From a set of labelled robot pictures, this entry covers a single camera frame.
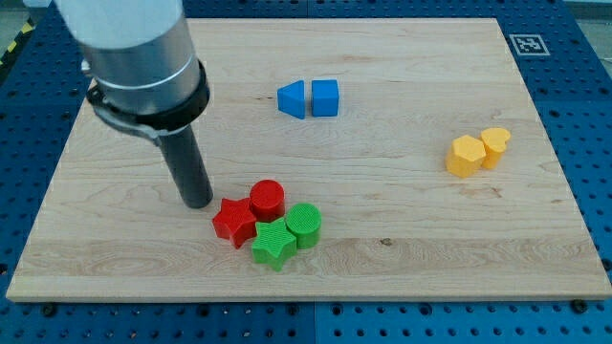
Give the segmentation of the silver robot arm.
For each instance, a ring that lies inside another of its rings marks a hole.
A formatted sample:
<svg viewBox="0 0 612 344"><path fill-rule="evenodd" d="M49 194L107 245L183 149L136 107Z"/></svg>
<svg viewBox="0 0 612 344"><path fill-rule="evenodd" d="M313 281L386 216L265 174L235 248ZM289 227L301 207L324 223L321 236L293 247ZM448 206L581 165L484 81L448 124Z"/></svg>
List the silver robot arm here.
<svg viewBox="0 0 612 344"><path fill-rule="evenodd" d="M124 112L185 102L200 82L181 0L56 0L91 76Z"/></svg>

